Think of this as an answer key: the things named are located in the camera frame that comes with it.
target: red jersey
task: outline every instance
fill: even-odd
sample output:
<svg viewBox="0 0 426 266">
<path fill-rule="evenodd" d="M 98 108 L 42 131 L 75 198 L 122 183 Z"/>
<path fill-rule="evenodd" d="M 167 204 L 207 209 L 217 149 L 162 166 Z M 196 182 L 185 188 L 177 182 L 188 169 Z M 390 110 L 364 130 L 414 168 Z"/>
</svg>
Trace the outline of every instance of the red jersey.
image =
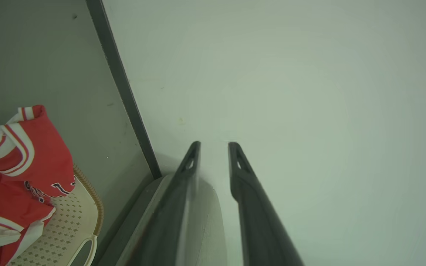
<svg viewBox="0 0 426 266">
<path fill-rule="evenodd" d="M 75 180 L 70 151 L 44 106 L 19 108 L 0 126 L 0 173 L 3 182 L 27 181 L 42 200 L 72 191 Z"/>
<path fill-rule="evenodd" d="M 63 197 L 74 185 L 70 152 L 45 108 L 19 108 L 0 126 L 0 265 L 42 235 L 55 212 L 50 197 Z"/>
</svg>

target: gray wall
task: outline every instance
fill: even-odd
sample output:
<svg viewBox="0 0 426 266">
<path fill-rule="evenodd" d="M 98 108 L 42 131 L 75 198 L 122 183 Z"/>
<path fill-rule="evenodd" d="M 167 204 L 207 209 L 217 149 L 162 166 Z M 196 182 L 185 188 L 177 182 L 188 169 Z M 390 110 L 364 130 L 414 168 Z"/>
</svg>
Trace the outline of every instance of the gray wall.
<svg viewBox="0 0 426 266">
<path fill-rule="evenodd" d="M 103 200 L 102 241 L 152 179 L 84 0 L 0 0 L 0 124 L 36 104 Z"/>
</svg>

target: laundry basket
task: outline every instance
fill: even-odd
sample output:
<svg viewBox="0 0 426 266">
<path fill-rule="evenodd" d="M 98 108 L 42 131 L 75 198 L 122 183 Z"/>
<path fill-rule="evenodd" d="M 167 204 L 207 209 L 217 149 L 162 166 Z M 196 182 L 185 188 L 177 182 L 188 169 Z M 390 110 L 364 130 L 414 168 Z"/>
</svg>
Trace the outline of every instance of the laundry basket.
<svg viewBox="0 0 426 266">
<path fill-rule="evenodd" d="M 88 241 L 91 248 L 85 266 L 91 264 L 103 222 L 103 204 L 76 165 L 73 165 L 73 173 L 75 188 L 66 197 L 52 199 L 57 210 L 42 236 L 11 261 L 11 265 L 67 266 Z"/>
</svg>

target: basketball jersey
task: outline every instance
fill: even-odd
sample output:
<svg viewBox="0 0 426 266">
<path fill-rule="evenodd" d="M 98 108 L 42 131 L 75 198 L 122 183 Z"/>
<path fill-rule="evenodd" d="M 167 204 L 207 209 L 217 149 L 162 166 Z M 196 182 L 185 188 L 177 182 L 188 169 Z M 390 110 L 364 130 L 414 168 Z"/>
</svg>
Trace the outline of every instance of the basketball jersey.
<svg viewBox="0 0 426 266">
<path fill-rule="evenodd" d="M 42 202 L 73 190 L 70 151 L 44 106 L 19 108 L 0 126 L 0 173 L 2 182 L 26 181 L 26 187 Z"/>
<path fill-rule="evenodd" d="M 70 152 L 44 106 L 19 108 L 0 126 L 0 265 L 42 235 L 55 212 L 50 197 L 74 185 Z"/>
<path fill-rule="evenodd" d="M 41 235 L 55 208 L 35 200 L 23 181 L 1 182 L 0 265 L 17 258 Z"/>
</svg>

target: forked black object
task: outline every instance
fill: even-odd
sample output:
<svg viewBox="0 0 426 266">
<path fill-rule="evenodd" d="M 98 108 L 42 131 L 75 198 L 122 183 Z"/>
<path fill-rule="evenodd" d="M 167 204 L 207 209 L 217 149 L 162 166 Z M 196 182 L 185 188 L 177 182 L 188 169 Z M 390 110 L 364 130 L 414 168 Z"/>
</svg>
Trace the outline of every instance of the forked black object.
<svg viewBox="0 0 426 266">
<path fill-rule="evenodd" d="M 230 188 L 238 202 L 244 265 L 303 266 L 238 143 L 229 143 Z"/>
<path fill-rule="evenodd" d="M 245 266 L 303 266 L 238 143 L 228 145 L 231 193 L 238 202 Z M 127 265 L 183 266 L 186 218 L 195 199 L 200 142 L 191 144 Z"/>
</svg>

